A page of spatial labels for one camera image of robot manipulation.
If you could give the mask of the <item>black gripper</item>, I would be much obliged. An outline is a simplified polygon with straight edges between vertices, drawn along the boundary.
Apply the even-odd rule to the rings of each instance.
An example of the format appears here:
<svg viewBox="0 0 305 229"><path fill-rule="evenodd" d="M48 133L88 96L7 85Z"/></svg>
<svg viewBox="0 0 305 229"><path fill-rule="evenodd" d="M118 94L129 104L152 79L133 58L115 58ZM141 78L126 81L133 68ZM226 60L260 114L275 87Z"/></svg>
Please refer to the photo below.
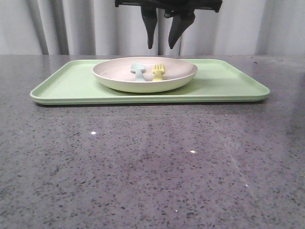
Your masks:
<svg viewBox="0 0 305 229"><path fill-rule="evenodd" d="M148 49L152 49L157 25L157 10L165 10L166 17L173 17L168 43L173 49L184 31L195 20L194 10L213 10L218 13L222 0L115 0L115 7L130 5L141 7L142 20L147 32Z"/></svg>

